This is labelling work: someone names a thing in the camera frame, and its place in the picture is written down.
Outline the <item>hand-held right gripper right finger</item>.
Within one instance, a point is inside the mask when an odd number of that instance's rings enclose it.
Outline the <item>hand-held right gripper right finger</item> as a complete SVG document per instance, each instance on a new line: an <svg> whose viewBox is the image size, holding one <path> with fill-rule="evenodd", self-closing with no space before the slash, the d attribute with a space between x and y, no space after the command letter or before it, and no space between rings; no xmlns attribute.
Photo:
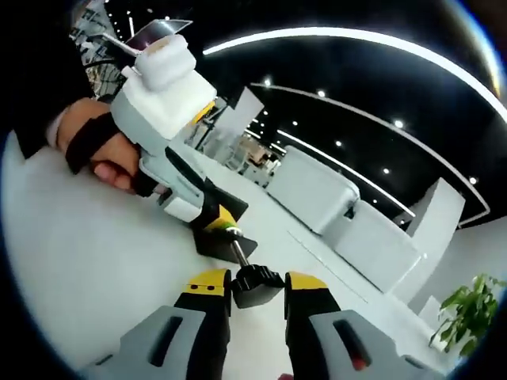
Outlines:
<svg viewBox="0 0 507 380"><path fill-rule="evenodd" d="M439 379L353 310L342 310L327 285L299 272L285 274L285 342L294 379Z"/></svg>

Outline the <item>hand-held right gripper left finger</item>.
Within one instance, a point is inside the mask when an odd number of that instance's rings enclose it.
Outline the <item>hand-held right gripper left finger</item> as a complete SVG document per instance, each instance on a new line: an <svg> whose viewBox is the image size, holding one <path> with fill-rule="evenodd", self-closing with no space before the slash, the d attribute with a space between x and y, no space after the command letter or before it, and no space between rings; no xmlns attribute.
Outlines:
<svg viewBox="0 0 507 380"><path fill-rule="evenodd" d="M161 306L120 338L116 353L82 370L84 379L221 379L230 342L231 271L190 279L173 306Z"/></svg>

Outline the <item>person's left hand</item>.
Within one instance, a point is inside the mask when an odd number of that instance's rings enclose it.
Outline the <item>person's left hand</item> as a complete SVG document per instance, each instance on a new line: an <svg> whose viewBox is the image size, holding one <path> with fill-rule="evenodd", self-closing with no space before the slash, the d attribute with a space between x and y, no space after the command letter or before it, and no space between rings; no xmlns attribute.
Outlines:
<svg viewBox="0 0 507 380"><path fill-rule="evenodd" d="M90 167L103 182L138 196L149 196L157 185L142 183L139 150L118 129L109 105L85 97L63 110L55 125L55 145L71 172Z"/></svg>

